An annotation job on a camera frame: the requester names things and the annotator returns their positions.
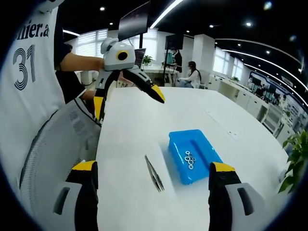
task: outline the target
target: number 31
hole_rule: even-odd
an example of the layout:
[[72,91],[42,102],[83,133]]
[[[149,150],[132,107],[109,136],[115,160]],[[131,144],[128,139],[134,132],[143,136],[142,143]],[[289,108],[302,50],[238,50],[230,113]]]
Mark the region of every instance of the number 31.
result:
[[23,73],[24,78],[22,81],[17,80],[14,83],[14,86],[18,90],[23,90],[27,86],[28,83],[28,71],[25,66],[26,60],[30,59],[31,63],[31,76],[32,76],[32,82],[35,82],[35,71],[34,71],[34,50],[35,50],[35,45],[31,45],[29,49],[27,50],[27,53],[25,52],[24,49],[18,48],[13,56],[13,65],[17,62],[17,57],[20,55],[21,56],[21,63],[19,64],[19,71]]

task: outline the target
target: laptop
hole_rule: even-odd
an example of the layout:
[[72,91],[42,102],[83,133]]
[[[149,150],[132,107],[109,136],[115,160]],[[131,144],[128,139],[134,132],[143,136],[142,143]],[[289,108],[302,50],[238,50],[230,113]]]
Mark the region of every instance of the laptop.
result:
[[142,62],[145,56],[145,51],[146,51],[146,48],[135,49],[135,56],[136,56],[135,65],[137,65],[139,68],[141,68],[141,65],[142,65]]

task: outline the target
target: blue plastic tray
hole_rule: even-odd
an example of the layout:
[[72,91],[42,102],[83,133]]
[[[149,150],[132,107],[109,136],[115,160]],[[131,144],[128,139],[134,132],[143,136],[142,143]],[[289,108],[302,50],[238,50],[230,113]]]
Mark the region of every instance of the blue plastic tray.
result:
[[[211,162],[222,163],[213,146],[200,130],[174,131],[169,133],[169,149],[180,173],[182,184],[191,184],[209,176]],[[185,161],[189,151],[196,159],[193,169]]]

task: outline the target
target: woman sitting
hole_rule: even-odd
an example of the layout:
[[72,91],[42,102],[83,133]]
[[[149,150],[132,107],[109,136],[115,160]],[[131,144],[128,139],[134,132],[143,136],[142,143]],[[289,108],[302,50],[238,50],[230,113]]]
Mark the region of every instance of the woman sitting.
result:
[[180,88],[199,88],[201,83],[201,74],[196,68],[194,61],[188,62],[188,77],[179,78]]

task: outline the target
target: potted plant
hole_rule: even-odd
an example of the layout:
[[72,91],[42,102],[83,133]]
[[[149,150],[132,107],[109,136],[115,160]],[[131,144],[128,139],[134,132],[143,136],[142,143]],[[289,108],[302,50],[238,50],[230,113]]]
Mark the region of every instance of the potted plant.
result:
[[235,77],[235,76],[233,76],[232,78],[231,78],[231,80],[232,81],[235,81],[235,82],[239,82],[240,80],[238,79],[238,77]]
[[290,112],[290,111],[286,111],[286,112],[285,112],[285,115],[286,115],[287,117],[290,117],[290,116],[291,116],[291,112]]
[[292,187],[288,193],[293,192],[299,184],[308,163],[308,134],[306,131],[303,131],[301,135],[295,134],[290,136],[283,143],[283,148],[287,144],[293,145],[293,149],[287,160],[287,162],[290,162],[290,165],[284,174],[285,179],[278,193],[285,191],[290,186]]
[[146,56],[144,57],[142,63],[143,63],[143,65],[148,66],[148,65],[151,64],[151,62],[152,62],[152,57],[149,56],[149,55],[146,55]]

